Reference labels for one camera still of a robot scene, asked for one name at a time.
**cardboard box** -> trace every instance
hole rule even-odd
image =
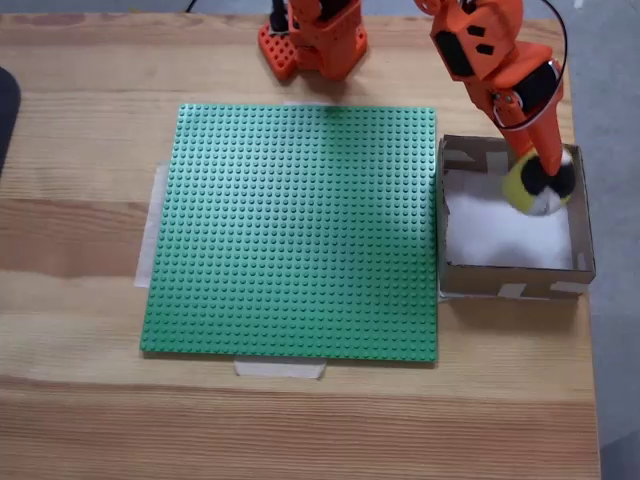
[[[438,256],[443,296],[577,298],[596,265],[580,148],[567,206],[530,217],[502,196],[516,159],[497,138],[445,135],[438,152]]]

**gray floor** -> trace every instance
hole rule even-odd
[[[550,16],[542,2],[524,1],[527,16]],[[167,12],[183,10],[188,3],[0,0],[0,12]],[[266,13],[269,4],[198,0],[193,12]],[[635,184],[640,182],[635,157],[640,152],[640,0],[583,0],[582,8],[575,8],[574,0],[554,4],[569,28],[574,117],[585,155],[596,247],[592,328],[603,473],[623,478],[611,473],[616,462],[611,467],[605,457],[634,448],[640,457],[640,442],[632,433],[640,429],[640,304],[635,298],[640,285],[640,190]],[[412,0],[364,0],[363,10],[367,15],[420,15]]]

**green lego baseplate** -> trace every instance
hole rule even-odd
[[[183,105],[145,352],[433,362],[429,108]]]

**white tissue paper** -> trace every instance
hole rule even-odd
[[[531,217],[502,196],[502,177],[449,170],[444,175],[449,219],[447,260],[455,265],[573,268],[566,208]]]

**black object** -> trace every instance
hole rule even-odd
[[[349,5],[349,0],[320,0],[322,13],[320,14],[319,20],[321,22],[331,20],[347,5]]]
[[[469,25],[467,27],[467,33],[474,37],[484,37],[485,31],[484,27],[479,27],[478,25]]]
[[[573,162],[561,165],[558,173],[552,177],[542,168],[538,155],[534,155],[522,167],[520,178],[525,190],[534,196],[540,195],[549,187],[560,198],[566,198],[576,188],[576,170]]]
[[[476,0],[462,0],[462,11],[467,15],[471,15],[476,11],[478,5],[476,5]]]
[[[540,1],[544,3],[555,15],[556,19],[558,20],[558,23],[560,24],[560,28],[562,29],[562,37],[564,38],[564,59],[562,60],[562,67],[560,68],[560,73],[558,74],[558,79],[556,80],[555,88],[553,90],[555,94],[555,92],[558,91],[558,89],[560,88],[560,85],[562,84],[564,71],[565,71],[565,68],[567,67],[567,55],[569,54],[569,37],[567,36],[567,26],[564,24],[562,15],[560,15],[560,12],[558,12],[556,7],[554,7],[551,4],[551,2],[549,2],[549,0],[540,0]],[[533,122],[535,122],[538,119],[538,117],[540,117],[540,115],[544,113],[544,111],[546,110],[547,106],[549,105],[552,99],[553,99],[553,95],[551,95],[551,98],[549,98],[549,101],[540,110],[538,110],[538,113],[534,114],[533,117],[525,120],[524,122],[516,123],[515,125],[506,125],[506,126],[502,126],[498,124],[498,122],[495,122],[496,127],[498,127],[500,130],[507,131],[507,132],[513,132],[515,130],[521,130],[523,128],[526,128],[529,125],[531,125]]]
[[[573,162],[562,165],[549,184],[560,198],[567,198],[576,189],[576,168]]]
[[[487,45],[486,43],[481,43],[476,47],[476,52],[483,55],[493,55],[493,46]]]
[[[0,68],[0,175],[7,156],[13,126],[20,109],[20,87],[9,72]]]
[[[522,99],[522,111],[529,114],[546,105],[556,93],[556,72],[549,63],[543,63],[513,89]]]
[[[443,30],[436,33],[434,40],[451,73],[458,77],[473,75],[473,68],[455,33]]]
[[[289,21],[287,20],[287,9],[284,0],[272,0],[271,5],[271,15],[269,15],[271,33],[289,33]]]
[[[520,172],[520,179],[524,189],[531,195],[538,196],[540,193],[549,186],[551,183],[551,177],[542,168],[540,163],[540,157],[534,155],[527,163],[522,167]]]

